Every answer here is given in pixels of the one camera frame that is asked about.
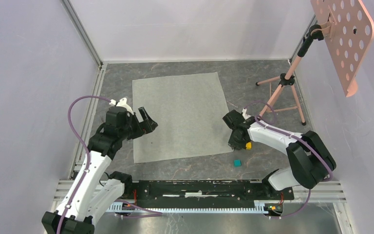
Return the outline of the grey cloth napkin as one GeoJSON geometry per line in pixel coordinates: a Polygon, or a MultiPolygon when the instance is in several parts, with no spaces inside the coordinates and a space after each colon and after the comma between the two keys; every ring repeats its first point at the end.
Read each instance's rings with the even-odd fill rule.
{"type": "Polygon", "coordinates": [[[228,113],[218,73],[137,79],[134,107],[144,107],[157,128],[133,141],[135,163],[232,152],[228,113]]]}

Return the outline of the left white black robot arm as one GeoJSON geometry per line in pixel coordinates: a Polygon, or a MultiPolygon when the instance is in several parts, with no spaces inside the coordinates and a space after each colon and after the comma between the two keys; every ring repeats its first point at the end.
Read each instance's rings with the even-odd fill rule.
{"type": "Polygon", "coordinates": [[[86,158],[67,195],[54,212],[44,214],[41,222],[46,233],[93,234],[114,201],[133,194],[132,177],[120,172],[112,173],[100,192],[95,189],[123,141],[149,134],[158,126],[144,107],[138,112],[142,121],[126,104],[107,111],[106,121],[89,139],[86,158]]]}

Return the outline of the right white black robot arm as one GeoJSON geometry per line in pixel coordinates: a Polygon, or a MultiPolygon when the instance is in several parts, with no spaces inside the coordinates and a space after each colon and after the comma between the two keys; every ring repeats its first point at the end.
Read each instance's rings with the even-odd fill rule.
{"type": "Polygon", "coordinates": [[[262,194],[266,198],[274,199],[288,187],[312,189],[332,179],[337,164],[316,132],[286,131],[236,110],[228,112],[223,121],[232,131],[228,145],[233,149],[250,149],[252,143],[261,143],[287,156],[289,167],[264,178],[262,194]]]}

